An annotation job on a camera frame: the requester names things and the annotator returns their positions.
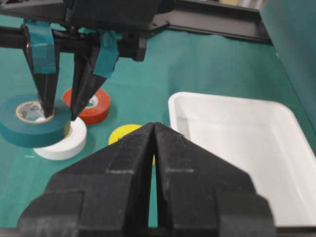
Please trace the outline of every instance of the red tape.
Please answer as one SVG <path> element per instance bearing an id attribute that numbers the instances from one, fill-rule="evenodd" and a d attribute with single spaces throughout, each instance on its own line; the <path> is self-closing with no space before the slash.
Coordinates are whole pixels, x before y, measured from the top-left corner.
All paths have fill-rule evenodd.
<path id="1" fill-rule="evenodd" d="M 67 90 L 63 95 L 63 101 L 70 106 L 72 89 Z M 85 122 L 86 125 L 97 124 L 105 120 L 109 113 L 111 99 L 109 95 L 102 89 L 99 89 L 95 96 L 97 101 L 92 107 L 87 106 L 80 114 L 79 117 Z"/>

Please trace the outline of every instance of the white tape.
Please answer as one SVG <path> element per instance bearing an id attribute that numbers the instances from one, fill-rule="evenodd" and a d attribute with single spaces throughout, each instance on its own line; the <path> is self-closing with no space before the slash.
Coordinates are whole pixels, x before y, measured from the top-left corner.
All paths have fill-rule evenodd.
<path id="1" fill-rule="evenodd" d="M 60 142 L 41 148 L 34 148 L 39 156 L 51 160 L 64 160 L 79 154 L 86 143 L 87 127 L 79 117 L 70 123 L 67 137 Z"/>

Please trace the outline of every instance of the white container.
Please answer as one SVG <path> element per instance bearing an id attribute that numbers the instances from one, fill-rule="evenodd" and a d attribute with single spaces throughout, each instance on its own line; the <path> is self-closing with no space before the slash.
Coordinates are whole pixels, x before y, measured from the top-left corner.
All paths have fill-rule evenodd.
<path id="1" fill-rule="evenodd" d="M 271 101 L 179 92 L 171 127 L 247 172 L 276 225 L 316 225 L 316 158 L 292 111 Z"/>

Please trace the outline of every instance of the green tape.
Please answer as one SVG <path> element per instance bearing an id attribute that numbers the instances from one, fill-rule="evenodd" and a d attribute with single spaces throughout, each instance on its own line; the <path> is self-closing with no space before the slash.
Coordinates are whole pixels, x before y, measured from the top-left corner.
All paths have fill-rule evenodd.
<path id="1" fill-rule="evenodd" d="M 111 31 L 102 31 L 100 44 L 101 47 L 93 74 L 110 78 L 119 56 L 118 44 L 114 33 Z"/>
<path id="2" fill-rule="evenodd" d="M 35 74 L 56 73 L 55 42 L 50 24 L 25 20 L 28 27 Z"/>
<path id="3" fill-rule="evenodd" d="M 17 95 L 0 107 L 0 132 L 5 140 L 17 146 L 34 148 L 46 147 L 65 138 L 69 132 L 71 111 L 61 99 L 56 99 L 52 117 L 41 123 L 23 121 L 29 116 L 27 113 L 41 114 L 37 100 L 33 94 Z"/>

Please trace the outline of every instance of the green mat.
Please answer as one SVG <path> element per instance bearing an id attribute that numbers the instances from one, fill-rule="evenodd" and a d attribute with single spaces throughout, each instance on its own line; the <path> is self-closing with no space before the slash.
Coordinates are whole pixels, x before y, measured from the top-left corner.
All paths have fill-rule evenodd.
<path id="1" fill-rule="evenodd" d="M 0 17 L 0 25 L 19 27 L 20 23 L 20 19 Z M 0 59 L 0 102 L 15 94 L 35 92 L 22 50 L 0 48 Z M 73 55 L 63 53 L 58 97 L 71 87 L 72 75 Z M 84 151 L 71 160 L 48 161 L 32 149 L 16 147 L 0 138 L 0 227 L 14 227 L 21 212 L 43 192 L 53 173 L 106 146 L 109 135 L 118 126 L 149 121 L 169 125 L 167 101 L 178 91 L 281 102 L 294 112 L 316 151 L 315 132 L 270 45 L 164 31 L 149 39 L 144 62 L 120 58 L 103 88 L 112 101 L 109 117 L 88 127 Z M 150 226 L 155 225 L 157 207 L 152 192 Z"/>

